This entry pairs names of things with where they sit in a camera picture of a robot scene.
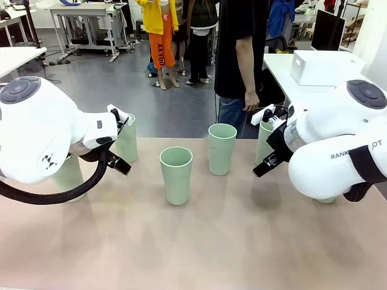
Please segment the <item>white desk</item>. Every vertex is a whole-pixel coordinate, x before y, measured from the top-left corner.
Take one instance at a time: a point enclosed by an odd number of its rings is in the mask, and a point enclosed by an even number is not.
[[[19,24],[19,28],[20,28],[22,36],[23,36],[23,41],[27,42],[28,41],[27,40],[27,36],[25,35],[25,30],[24,30],[24,27],[23,27],[22,19],[21,19],[21,17],[27,15],[27,12],[25,12],[25,10],[16,11],[16,10],[14,10],[11,7],[7,8],[6,11],[11,16],[11,19],[9,19],[9,20],[1,20],[0,21],[0,28],[5,28],[5,32],[7,33],[7,38],[8,38],[8,41],[10,43],[10,46],[12,47],[13,43],[12,43],[12,39],[11,39],[11,34],[10,34],[9,30],[8,30],[8,26],[12,25],[12,24],[15,24],[15,23]],[[30,29],[31,35],[33,35],[32,34],[32,30],[31,30],[31,25],[30,25],[30,22],[28,21],[28,19],[27,19],[27,22],[28,22],[28,27]]]
[[[290,103],[299,104],[305,108],[318,106],[328,102],[333,86],[300,86],[291,76],[292,54],[265,54],[264,62]],[[365,76],[358,79],[370,82]]]
[[[42,53],[46,48],[36,47],[0,47],[0,78],[16,70]]]
[[[55,24],[54,16],[57,17],[60,31],[63,36],[64,44],[67,48],[76,50],[78,48],[84,48],[89,50],[108,50],[112,51],[113,57],[110,62],[113,62],[115,58],[120,54],[119,49],[128,45],[126,39],[125,28],[121,21],[122,11],[121,8],[127,5],[127,3],[113,4],[113,3],[82,3],[79,6],[66,6],[62,3],[57,3],[51,6],[49,9],[53,23]],[[78,16],[84,19],[84,26],[86,28],[86,34],[88,37],[88,44],[75,44],[72,42],[73,32],[72,28],[77,27],[79,21]],[[108,40],[110,45],[97,43],[97,32],[99,31],[99,25],[97,18],[104,18],[105,25],[108,30]],[[59,32],[54,25],[57,39],[62,50],[62,58],[68,54],[63,50],[62,42],[60,41]]]
[[[315,23],[316,15],[304,15],[304,14],[296,14],[294,18],[293,24],[310,24]]]

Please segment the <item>jeans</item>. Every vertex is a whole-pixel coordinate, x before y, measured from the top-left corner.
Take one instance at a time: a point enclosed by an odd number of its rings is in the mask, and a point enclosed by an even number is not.
[[[236,130],[236,137],[239,139],[243,135],[247,113],[243,111],[245,107],[244,98],[223,98],[219,97],[218,123],[229,124]]]

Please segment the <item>person's hand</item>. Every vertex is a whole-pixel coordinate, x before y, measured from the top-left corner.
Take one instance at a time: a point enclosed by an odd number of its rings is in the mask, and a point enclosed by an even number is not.
[[[258,108],[259,98],[255,91],[246,92],[246,94],[244,95],[244,101],[245,101],[246,107],[243,109],[243,111],[252,112],[256,108]]]

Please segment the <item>white box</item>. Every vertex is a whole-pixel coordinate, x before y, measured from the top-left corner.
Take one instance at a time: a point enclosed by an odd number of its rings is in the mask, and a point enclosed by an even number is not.
[[[337,86],[358,79],[364,66],[347,51],[296,50],[290,74],[301,86]]]

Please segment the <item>blue jacket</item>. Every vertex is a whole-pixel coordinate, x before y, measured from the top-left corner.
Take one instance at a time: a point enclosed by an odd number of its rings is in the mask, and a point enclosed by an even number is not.
[[[289,2],[286,0],[274,0],[267,23],[268,35],[271,37],[277,37],[282,34],[285,18],[288,13],[290,14],[290,19],[293,22],[296,17],[294,0],[290,0]]]

